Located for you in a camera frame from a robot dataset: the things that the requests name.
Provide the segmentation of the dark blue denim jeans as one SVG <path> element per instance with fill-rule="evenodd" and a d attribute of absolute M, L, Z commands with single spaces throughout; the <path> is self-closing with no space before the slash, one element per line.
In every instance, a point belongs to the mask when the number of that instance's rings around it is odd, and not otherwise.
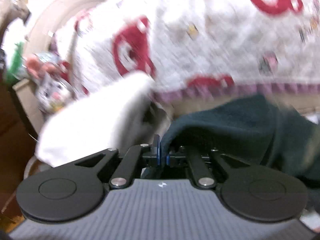
<path fill-rule="evenodd" d="M 319 125 L 295 109 L 262 95 L 237 99 L 171 123 L 161 140 L 163 154 L 194 145 L 277 169 L 300 179 L 319 206 Z"/>

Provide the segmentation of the white folded garment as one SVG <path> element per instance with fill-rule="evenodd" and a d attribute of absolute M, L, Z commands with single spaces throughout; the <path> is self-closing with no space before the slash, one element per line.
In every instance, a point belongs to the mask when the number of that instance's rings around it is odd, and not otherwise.
<path fill-rule="evenodd" d="M 42 127 L 36 158 L 58 167 L 107 148 L 125 152 L 140 144 L 152 130 L 144 116 L 153 84 L 137 71 L 70 103 Z"/>

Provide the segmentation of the brown wooden cabinet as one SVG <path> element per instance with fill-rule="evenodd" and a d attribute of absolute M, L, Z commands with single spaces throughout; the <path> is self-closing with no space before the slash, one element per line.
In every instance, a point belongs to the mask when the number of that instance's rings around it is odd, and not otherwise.
<path fill-rule="evenodd" d="M 34 150 L 35 141 L 27 133 L 6 85 L 1 83 L 1 230 L 4 232 L 23 220 L 16 189 Z"/>

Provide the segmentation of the white bedside drawer unit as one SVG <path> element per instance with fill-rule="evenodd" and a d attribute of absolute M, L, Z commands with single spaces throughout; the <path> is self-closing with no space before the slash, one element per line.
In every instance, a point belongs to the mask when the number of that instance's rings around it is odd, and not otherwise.
<path fill-rule="evenodd" d="M 11 88 L 10 94 L 27 132 L 37 138 L 45 120 L 37 103 L 35 89 L 33 81 L 23 79 Z"/>

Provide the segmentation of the white quilted strawberry bedspread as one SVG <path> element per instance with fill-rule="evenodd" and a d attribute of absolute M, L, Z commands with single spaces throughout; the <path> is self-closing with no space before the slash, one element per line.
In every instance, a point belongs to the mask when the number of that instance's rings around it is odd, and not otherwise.
<path fill-rule="evenodd" d="M 55 41 L 78 96 L 135 70 L 163 101 L 319 93 L 319 0 L 106 0 Z"/>

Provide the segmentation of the green white plastic bag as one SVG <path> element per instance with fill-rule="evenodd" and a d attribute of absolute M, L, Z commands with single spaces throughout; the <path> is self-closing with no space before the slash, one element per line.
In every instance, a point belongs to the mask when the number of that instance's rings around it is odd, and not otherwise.
<path fill-rule="evenodd" d="M 24 42 L 20 42 L 16 44 L 16 48 L 12 56 L 11 64 L 9 68 L 7 68 L 6 70 L 4 80 L 5 80 L 5 83 L 10 87 L 15 85 L 22 79 L 24 79 L 26 75 L 24 59 L 22 56 L 23 47 L 24 47 Z"/>

